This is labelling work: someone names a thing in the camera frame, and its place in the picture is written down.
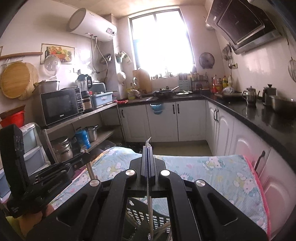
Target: person's hand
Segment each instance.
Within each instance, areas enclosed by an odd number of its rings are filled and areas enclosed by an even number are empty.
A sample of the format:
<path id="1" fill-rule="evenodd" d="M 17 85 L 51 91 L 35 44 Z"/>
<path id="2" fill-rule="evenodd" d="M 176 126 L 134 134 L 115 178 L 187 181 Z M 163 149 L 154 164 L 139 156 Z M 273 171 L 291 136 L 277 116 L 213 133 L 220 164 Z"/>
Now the person's hand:
<path id="1" fill-rule="evenodd" d="M 47 217 L 54 211 L 54 208 L 51 205 L 48 205 L 45 211 L 45 216 Z M 22 216 L 20 216 L 19 222 L 20 222 L 20 230 L 24 237 L 27 236 L 27 233 L 36 225 L 38 224 L 42 219 L 42 212 L 38 213 L 27 213 Z"/>

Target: red bowl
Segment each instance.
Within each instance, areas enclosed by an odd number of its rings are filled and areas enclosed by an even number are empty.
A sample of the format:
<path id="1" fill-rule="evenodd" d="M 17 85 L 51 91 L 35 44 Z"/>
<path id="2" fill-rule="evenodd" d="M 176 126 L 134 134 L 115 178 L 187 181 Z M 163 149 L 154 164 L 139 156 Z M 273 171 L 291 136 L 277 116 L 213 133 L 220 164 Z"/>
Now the red bowl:
<path id="1" fill-rule="evenodd" d="M 25 111 L 22 110 L 14 115 L 6 117 L 4 120 L 0 121 L 1 126 L 4 128 L 11 124 L 16 124 L 18 128 L 22 127 L 25 122 Z"/>

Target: wire strainer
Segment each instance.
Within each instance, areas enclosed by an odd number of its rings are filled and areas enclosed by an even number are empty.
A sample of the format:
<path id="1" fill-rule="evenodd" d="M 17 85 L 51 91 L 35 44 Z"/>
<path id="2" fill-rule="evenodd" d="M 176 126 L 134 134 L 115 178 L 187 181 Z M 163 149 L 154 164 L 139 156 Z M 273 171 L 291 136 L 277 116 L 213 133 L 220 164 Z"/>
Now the wire strainer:
<path id="1" fill-rule="evenodd" d="M 292 57 L 292 52 L 291 52 L 288 36 L 287 36 L 284 29 L 283 29 L 283 31 L 284 31 L 284 34 L 285 34 L 285 37 L 286 37 L 286 40 L 287 40 L 287 44 L 288 44 L 288 47 L 289 47 L 289 51 L 290 51 L 290 54 L 291 54 L 291 60 L 289 61 L 289 64 L 288 64 L 289 74 L 290 74 L 292 80 L 294 80 L 294 82 L 296 82 L 296 60 L 294 60 L 293 57 Z"/>

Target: water heater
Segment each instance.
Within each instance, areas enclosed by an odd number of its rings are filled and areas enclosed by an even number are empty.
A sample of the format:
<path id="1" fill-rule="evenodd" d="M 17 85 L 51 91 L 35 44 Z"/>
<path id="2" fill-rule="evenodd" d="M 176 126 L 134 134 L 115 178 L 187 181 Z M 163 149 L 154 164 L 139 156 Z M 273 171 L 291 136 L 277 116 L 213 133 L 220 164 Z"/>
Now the water heater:
<path id="1" fill-rule="evenodd" d="M 66 28 L 68 32 L 89 38 L 91 35 L 97 36 L 102 42 L 112 40 L 117 33 L 115 25 L 85 8 L 80 8 L 73 13 Z"/>

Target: ceiling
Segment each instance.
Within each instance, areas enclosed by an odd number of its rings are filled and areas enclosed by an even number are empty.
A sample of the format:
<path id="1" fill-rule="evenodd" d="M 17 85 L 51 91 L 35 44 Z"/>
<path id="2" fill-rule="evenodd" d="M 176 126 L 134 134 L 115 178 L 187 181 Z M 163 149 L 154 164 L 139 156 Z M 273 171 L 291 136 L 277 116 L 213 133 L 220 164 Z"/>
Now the ceiling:
<path id="1" fill-rule="evenodd" d="M 112 13 L 117 19 L 151 8 L 173 5 L 204 5 L 205 0 L 54 0 L 100 16 Z"/>

